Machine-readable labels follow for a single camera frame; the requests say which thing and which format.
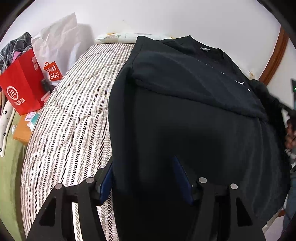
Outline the black sweatshirt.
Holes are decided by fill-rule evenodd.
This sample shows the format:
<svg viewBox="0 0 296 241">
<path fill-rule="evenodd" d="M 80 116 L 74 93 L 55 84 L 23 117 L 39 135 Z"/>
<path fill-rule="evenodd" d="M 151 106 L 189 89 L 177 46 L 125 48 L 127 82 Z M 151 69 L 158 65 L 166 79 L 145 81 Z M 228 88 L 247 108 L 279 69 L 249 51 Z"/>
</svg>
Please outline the black sweatshirt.
<svg viewBox="0 0 296 241">
<path fill-rule="evenodd" d="M 120 240 L 191 240 L 173 157 L 196 178 L 237 184 L 261 229 L 290 189 L 278 100 L 190 36 L 137 38 L 112 87 L 109 129 Z"/>
</svg>

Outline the striped quilted mattress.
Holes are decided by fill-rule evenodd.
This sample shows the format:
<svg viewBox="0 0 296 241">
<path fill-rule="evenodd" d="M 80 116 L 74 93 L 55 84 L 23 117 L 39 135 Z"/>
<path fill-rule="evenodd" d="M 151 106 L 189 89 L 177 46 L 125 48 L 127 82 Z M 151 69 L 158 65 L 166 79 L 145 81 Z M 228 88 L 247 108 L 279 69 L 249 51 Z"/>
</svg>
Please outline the striped quilted mattress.
<svg viewBox="0 0 296 241">
<path fill-rule="evenodd" d="M 95 44 L 82 54 L 44 105 L 34 126 L 21 176 L 25 233 L 58 183 L 93 177 L 111 157 L 108 99 L 133 44 Z"/>
</svg>

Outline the wooden bedside table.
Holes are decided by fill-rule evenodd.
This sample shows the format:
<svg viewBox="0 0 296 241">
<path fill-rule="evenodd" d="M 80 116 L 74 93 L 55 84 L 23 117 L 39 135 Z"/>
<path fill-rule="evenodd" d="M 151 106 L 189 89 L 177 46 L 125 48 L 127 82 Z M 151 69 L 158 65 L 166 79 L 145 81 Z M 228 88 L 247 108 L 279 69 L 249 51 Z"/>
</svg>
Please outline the wooden bedside table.
<svg viewBox="0 0 296 241">
<path fill-rule="evenodd" d="M 27 126 L 28 121 L 25 120 L 27 115 L 22 115 L 13 134 L 13 139 L 27 146 L 32 135 L 31 129 Z"/>
</svg>

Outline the white dotted cloth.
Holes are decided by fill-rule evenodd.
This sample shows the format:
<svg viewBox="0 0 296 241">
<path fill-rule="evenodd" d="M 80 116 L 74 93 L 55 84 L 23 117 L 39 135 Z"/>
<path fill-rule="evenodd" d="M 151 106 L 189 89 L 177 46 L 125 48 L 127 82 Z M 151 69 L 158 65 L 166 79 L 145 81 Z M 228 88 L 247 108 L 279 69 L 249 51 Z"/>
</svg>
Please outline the white dotted cloth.
<svg viewBox="0 0 296 241">
<path fill-rule="evenodd" d="M 1 115 L 0 152 L 1 152 L 2 158 L 5 155 L 6 139 L 7 139 L 9 129 L 10 129 L 11 123 L 13 121 L 15 112 L 16 112 L 16 110 L 14 109 L 14 107 L 11 105 L 11 103 L 9 101 L 7 101 L 4 106 L 4 111 Z"/>
</svg>

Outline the red paper shopping bag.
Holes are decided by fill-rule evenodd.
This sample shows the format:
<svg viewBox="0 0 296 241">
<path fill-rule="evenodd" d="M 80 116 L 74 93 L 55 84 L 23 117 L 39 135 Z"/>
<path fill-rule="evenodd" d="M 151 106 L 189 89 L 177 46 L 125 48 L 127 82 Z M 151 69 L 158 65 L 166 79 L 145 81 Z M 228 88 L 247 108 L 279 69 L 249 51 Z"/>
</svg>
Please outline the red paper shopping bag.
<svg viewBox="0 0 296 241">
<path fill-rule="evenodd" d="M 32 49 L 17 58 L 1 74 L 1 88 L 19 115 L 44 106 L 41 98 L 46 94 L 42 86 L 44 75 Z"/>
</svg>

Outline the white Miniso plastic bag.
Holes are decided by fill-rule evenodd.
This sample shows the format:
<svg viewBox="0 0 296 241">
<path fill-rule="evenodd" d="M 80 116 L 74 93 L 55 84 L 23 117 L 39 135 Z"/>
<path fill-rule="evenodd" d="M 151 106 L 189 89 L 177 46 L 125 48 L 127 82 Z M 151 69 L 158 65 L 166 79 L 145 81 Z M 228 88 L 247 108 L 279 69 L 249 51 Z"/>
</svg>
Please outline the white Miniso plastic bag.
<svg viewBox="0 0 296 241">
<path fill-rule="evenodd" d="M 44 77 L 51 82 L 60 81 L 76 62 L 81 45 L 75 13 L 41 29 L 31 41 Z"/>
</svg>

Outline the dark plaid cloth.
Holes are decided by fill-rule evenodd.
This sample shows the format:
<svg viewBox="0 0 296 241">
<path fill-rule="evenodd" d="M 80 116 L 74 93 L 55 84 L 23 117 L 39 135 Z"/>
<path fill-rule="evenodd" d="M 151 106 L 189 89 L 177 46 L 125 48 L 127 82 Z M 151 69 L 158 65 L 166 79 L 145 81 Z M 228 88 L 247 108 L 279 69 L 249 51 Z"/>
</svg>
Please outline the dark plaid cloth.
<svg viewBox="0 0 296 241">
<path fill-rule="evenodd" d="M 23 54 L 29 49 L 32 49 L 32 36 L 30 33 L 25 32 L 22 36 L 17 39 L 11 40 L 2 50 L 1 50 L 1 74 L 3 74 L 7 68 L 13 63 L 13 58 L 16 52 Z"/>
</svg>

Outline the white patterned pillow roll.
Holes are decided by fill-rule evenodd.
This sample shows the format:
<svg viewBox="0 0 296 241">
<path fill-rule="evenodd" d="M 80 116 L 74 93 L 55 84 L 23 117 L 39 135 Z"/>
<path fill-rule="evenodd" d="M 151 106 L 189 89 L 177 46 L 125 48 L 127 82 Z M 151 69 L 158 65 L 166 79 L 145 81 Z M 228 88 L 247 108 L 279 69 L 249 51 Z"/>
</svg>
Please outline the white patterned pillow roll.
<svg viewBox="0 0 296 241">
<path fill-rule="evenodd" d="M 153 40 L 164 40 L 171 39 L 170 36 L 166 35 L 154 35 L 145 33 L 112 33 L 112 34 L 101 34 L 95 38 L 96 44 L 108 44 L 108 43 L 128 43 L 134 44 L 139 36 L 145 36 Z"/>
</svg>

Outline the brown wooden door frame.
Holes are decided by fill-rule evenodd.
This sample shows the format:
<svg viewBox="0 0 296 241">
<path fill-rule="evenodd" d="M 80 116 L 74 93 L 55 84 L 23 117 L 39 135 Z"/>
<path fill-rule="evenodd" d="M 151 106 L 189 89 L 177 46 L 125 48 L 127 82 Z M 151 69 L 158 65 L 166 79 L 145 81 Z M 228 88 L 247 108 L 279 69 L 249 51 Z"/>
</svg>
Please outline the brown wooden door frame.
<svg viewBox="0 0 296 241">
<path fill-rule="evenodd" d="M 270 81 L 272 80 L 274 74 L 276 73 L 282 58 L 284 56 L 285 50 L 287 48 L 289 36 L 287 32 L 284 30 L 284 28 L 280 27 L 280 32 L 278 34 L 278 38 L 273 50 L 273 54 L 269 58 L 269 61 L 267 62 L 266 67 L 264 68 L 264 71 L 259 77 L 259 81 L 262 82 L 265 85 L 268 85 Z"/>
</svg>

